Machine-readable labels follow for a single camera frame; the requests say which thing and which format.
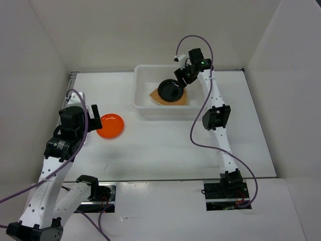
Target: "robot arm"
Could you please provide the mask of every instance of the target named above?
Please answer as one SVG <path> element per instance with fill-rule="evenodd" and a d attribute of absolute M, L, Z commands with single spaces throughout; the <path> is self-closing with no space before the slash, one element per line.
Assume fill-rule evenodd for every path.
<path fill-rule="evenodd" d="M 99 112 L 92 105 L 94 118 L 84 113 L 80 99 L 72 94 L 67 107 L 59 111 L 61 124 L 47 142 L 45 158 L 39 181 L 61 167 L 79 148 L 84 137 L 84 115 L 88 115 L 88 132 L 101 129 Z M 74 160 L 52 178 L 36 187 L 33 196 L 18 222 L 10 223 L 7 234 L 14 240 L 46 240 L 61 238 L 63 226 L 85 199 L 92 200 L 98 192 L 98 179 L 80 176 L 68 194 L 56 204 L 63 181 Z"/>
<path fill-rule="evenodd" d="M 188 84 L 198 79 L 202 84 L 204 94 L 207 95 L 211 86 L 210 71 L 212 61 L 204 59 L 201 49 L 189 51 L 189 57 L 190 65 L 186 65 L 186 55 L 178 55 L 174 59 L 180 65 L 180 68 L 175 71 L 178 85 L 180 88 L 185 88 Z M 212 73 L 212 85 L 212 92 L 207 103 L 207 112 L 202 118 L 203 126 L 209 131 L 213 143 L 217 142 L 220 149 L 230 152 L 231 148 L 227 139 L 226 124 L 231 108 L 225 104 L 221 97 L 214 73 Z M 231 156 L 224 152 L 221 152 L 221 154 L 222 159 L 219 160 L 219 163 L 223 190 L 237 190 L 243 182 L 240 171 Z"/>

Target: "white container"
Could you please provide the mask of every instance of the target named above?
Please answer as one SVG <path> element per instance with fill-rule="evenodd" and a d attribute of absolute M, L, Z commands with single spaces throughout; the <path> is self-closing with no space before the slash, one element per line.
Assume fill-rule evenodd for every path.
<path fill-rule="evenodd" d="M 134 70 L 132 106 L 138 114 L 152 120 L 192 120 L 200 110 L 205 96 L 201 83 L 195 80 L 186 87 L 187 105 L 160 105 L 149 94 L 166 79 L 176 79 L 178 65 L 138 65 Z"/>

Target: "orange plate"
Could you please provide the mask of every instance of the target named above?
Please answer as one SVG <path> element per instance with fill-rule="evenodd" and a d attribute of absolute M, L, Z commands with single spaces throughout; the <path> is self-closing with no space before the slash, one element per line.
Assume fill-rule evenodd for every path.
<path fill-rule="evenodd" d="M 100 118 L 102 129 L 97 133 L 103 138 L 116 138 L 124 130 L 124 121 L 117 114 L 106 114 Z"/>

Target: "white plastic bin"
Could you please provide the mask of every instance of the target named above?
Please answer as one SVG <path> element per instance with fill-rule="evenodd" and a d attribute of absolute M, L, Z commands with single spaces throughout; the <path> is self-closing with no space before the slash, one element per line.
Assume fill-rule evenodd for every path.
<path fill-rule="evenodd" d="M 176 79 L 178 65 L 138 65 L 134 70 L 132 106 L 138 114 L 151 120 L 192 120 L 200 110 L 205 96 L 201 83 L 195 80 L 186 87 L 187 105 L 159 105 L 149 94 L 166 79 Z"/>

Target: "beige wall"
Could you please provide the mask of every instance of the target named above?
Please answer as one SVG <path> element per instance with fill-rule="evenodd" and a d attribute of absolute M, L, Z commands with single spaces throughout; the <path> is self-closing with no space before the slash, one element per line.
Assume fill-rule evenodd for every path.
<path fill-rule="evenodd" d="M 38 179 L 68 72 L 28 1 L 0 7 L 0 183 Z"/>
<path fill-rule="evenodd" d="M 178 41 L 188 34 L 211 42 L 215 68 L 246 67 L 280 0 L 29 2 L 68 70 L 87 71 L 171 64 Z M 207 53 L 195 39 L 182 51 L 199 46 Z"/>
<path fill-rule="evenodd" d="M 282 0 L 245 72 L 307 241 L 320 240 L 320 23 L 315 0 Z"/>

